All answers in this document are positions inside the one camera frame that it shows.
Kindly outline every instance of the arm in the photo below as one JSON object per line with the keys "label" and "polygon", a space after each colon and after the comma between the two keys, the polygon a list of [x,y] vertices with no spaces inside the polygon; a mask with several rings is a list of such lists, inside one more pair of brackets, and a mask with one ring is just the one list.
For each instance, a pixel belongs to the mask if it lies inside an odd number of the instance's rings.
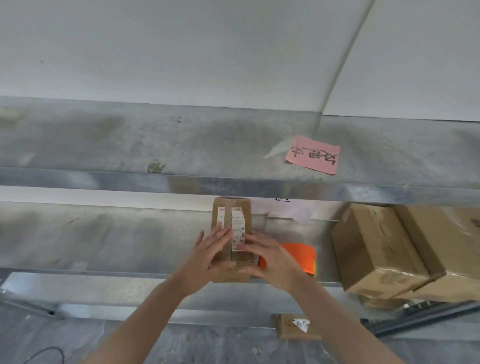
{"label": "arm", "polygon": [[238,247],[264,257],[267,268],[244,267],[240,271],[263,278],[274,287],[290,293],[343,363],[404,364],[358,319],[345,312],[325,288],[303,272],[295,259],[274,239],[259,233],[246,234],[245,239],[253,244]]}
{"label": "arm", "polygon": [[203,240],[200,233],[190,257],[167,280],[160,283],[133,314],[105,340],[84,364],[142,364],[180,302],[200,290],[224,267],[212,265],[214,255],[231,238],[230,228],[218,225]]}

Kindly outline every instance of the person's left hand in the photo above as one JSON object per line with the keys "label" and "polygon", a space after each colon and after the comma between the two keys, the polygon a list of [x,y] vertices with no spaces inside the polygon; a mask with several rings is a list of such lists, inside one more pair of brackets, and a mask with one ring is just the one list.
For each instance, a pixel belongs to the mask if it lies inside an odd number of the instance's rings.
{"label": "person's left hand", "polygon": [[212,263],[212,259],[223,246],[231,239],[233,231],[231,228],[222,229],[219,223],[210,234],[204,239],[204,232],[201,231],[190,256],[183,262],[180,268],[169,277],[175,281],[183,297],[194,294],[208,282],[213,280],[224,268],[233,268],[235,262],[222,261]]}

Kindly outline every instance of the bright orange container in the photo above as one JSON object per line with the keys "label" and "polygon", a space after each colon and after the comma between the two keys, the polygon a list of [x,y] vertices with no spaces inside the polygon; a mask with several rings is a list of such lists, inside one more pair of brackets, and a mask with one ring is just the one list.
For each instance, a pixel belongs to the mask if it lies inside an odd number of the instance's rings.
{"label": "bright orange container", "polygon": [[[316,275],[316,259],[317,254],[315,250],[307,244],[302,243],[285,243],[281,244],[286,251],[290,253],[292,257],[295,258],[300,267],[311,276]],[[267,262],[263,257],[260,257],[258,260],[258,266],[260,268],[267,268]]]}

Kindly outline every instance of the pale pink paper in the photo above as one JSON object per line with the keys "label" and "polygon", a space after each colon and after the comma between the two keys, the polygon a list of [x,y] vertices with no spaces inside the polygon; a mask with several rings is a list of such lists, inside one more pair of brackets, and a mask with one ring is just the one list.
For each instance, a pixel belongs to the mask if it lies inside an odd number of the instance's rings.
{"label": "pale pink paper", "polygon": [[331,146],[303,136],[296,136],[290,146],[286,160],[319,172],[335,174],[339,154],[340,146]]}

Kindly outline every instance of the brown cardboard box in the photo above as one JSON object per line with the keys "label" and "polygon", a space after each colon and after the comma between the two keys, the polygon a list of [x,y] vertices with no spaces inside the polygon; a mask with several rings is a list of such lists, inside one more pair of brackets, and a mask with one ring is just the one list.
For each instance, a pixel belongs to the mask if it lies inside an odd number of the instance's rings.
{"label": "brown cardboard box", "polygon": [[308,320],[305,315],[280,314],[272,315],[276,328],[276,336],[283,340],[321,340],[320,331],[314,323],[310,323],[307,332],[303,332],[293,324],[294,319]]}
{"label": "brown cardboard box", "polygon": [[419,287],[429,278],[389,207],[351,204],[331,234],[347,292],[386,299]]}
{"label": "brown cardboard box", "polygon": [[394,311],[404,304],[408,303],[408,300],[402,300],[399,298],[371,298],[366,296],[359,296],[360,303],[367,307],[381,308],[383,310]]}
{"label": "brown cardboard box", "polygon": [[430,273],[423,287],[399,298],[480,300],[480,208],[395,205]]}
{"label": "brown cardboard box", "polygon": [[[232,226],[232,214],[234,214],[233,217],[235,219],[235,213],[239,213],[238,209],[240,209],[239,216],[243,216],[243,218],[245,219],[244,226],[242,224],[238,225],[239,229],[244,228],[244,230],[239,231],[239,233],[251,233],[252,208],[250,206],[250,200],[248,198],[216,197],[213,202],[212,209],[212,229],[217,225],[219,221],[223,223],[224,227]],[[250,252],[232,251],[232,240],[234,240],[235,238],[237,238],[238,240],[238,236],[234,236],[233,239],[231,239],[227,244],[225,244],[223,250],[221,252],[218,252],[218,254],[214,257],[214,261],[233,260],[237,262],[237,266],[234,269],[226,269],[224,273],[217,280],[214,281],[216,283],[250,281],[249,274],[239,273],[237,272],[237,270],[243,265],[253,263],[254,255]]]}

